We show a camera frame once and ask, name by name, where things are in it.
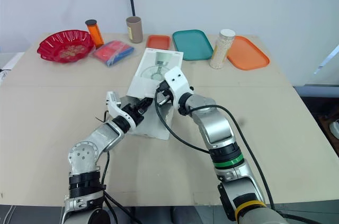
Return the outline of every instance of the green ring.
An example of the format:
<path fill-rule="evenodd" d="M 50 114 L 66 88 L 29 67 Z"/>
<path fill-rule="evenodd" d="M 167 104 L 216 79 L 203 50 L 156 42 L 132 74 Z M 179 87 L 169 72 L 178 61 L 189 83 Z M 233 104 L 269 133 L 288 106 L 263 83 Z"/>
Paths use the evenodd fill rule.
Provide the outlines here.
<path fill-rule="evenodd" d="M 215 167 L 228 167 L 228 166 L 233 166 L 233 165 L 241 162 L 243 159 L 244 159 L 243 154 L 240 154 L 238 157 L 231 159 L 227 162 L 220 162 L 220 163 L 213 162 L 213 163 L 214 163 Z"/>

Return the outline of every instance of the red bowl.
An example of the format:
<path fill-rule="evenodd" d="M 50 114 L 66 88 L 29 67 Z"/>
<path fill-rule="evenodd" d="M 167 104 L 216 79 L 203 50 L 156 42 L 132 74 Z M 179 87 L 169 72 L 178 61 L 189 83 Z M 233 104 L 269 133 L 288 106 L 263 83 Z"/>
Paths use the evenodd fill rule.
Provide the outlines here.
<path fill-rule="evenodd" d="M 94 43 L 88 32 L 67 30 L 45 38 L 40 43 L 37 52 L 44 60 L 64 64 L 86 57 L 93 47 Z"/>

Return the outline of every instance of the table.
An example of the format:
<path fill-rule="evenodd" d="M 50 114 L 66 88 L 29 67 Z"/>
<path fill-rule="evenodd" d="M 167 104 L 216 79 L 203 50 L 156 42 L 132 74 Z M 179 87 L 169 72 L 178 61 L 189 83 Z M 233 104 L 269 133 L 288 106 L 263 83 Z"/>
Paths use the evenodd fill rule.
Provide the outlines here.
<path fill-rule="evenodd" d="M 128 41 L 125 34 L 103 37 Z M 258 37 L 248 38 L 270 56 Z M 146 39 L 133 44 L 138 55 L 112 68 L 90 57 L 66 65 L 44 61 L 36 53 L 40 41 L 26 52 L 0 87 L 1 204 L 63 205 L 68 151 L 100 125 L 95 116 L 100 118 L 106 108 L 106 91 L 126 94 Z M 212 44 L 215 39 L 209 36 Z M 214 70 L 207 61 L 184 61 L 182 70 L 196 93 L 214 98 L 239 121 L 276 203 L 339 198 L 339 159 L 273 60 L 252 71 L 238 70 L 229 62 Z M 204 147 L 191 119 L 175 113 L 172 128 Z M 99 165 L 104 163 L 103 156 Z M 108 192 L 123 205 L 220 204 L 209 156 L 173 137 L 162 141 L 127 135 L 112 150 L 105 181 Z"/>

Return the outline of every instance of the orange bottle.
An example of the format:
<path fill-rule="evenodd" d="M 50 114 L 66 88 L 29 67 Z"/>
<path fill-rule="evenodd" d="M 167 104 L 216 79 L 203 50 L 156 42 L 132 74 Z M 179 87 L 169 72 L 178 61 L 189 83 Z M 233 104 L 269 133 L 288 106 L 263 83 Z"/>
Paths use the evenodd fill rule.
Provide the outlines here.
<path fill-rule="evenodd" d="M 85 24 L 87 25 L 87 28 L 90 31 L 90 35 L 95 44 L 95 47 L 99 48 L 102 45 L 104 45 L 104 41 L 101 37 L 101 33 L 99 27 L 97 26 L 96 20 L 94 19 L 87 20 Z"/>

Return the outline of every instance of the glass jar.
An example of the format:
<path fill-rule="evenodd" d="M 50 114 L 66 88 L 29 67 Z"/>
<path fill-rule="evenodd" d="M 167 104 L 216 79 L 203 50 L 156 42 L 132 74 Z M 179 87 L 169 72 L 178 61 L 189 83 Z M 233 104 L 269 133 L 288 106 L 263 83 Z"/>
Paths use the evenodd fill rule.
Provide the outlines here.
<path fill-rule="evenodd" d="M 235 31 L 230 29 L 222 29 L 219 33 L 216 46 L 212 58 L 210 60 L 210 66 L 214 69 L 220 69 L 224 66 L 227 59 L 227 51 L 232 46 L 235 38 Z"/>

